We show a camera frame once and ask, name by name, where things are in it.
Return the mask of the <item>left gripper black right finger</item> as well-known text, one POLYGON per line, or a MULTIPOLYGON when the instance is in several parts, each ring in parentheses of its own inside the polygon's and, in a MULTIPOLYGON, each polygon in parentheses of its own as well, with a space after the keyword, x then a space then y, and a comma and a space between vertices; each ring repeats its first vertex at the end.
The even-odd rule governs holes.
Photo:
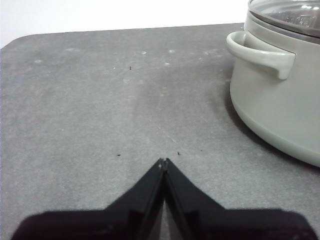
POLYGON ((164 160, 165 200, 186 240, 316 240, 307 219, 276 208, 227 209, 164 160))

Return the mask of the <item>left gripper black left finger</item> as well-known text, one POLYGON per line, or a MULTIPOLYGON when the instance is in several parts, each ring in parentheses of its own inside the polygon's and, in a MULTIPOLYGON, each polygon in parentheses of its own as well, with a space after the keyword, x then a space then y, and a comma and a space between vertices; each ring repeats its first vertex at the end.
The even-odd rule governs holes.
POLYGON ((146 240, 164 197, 164 159, 105 209, 45 211, 25 218, 14 240, 146 240))

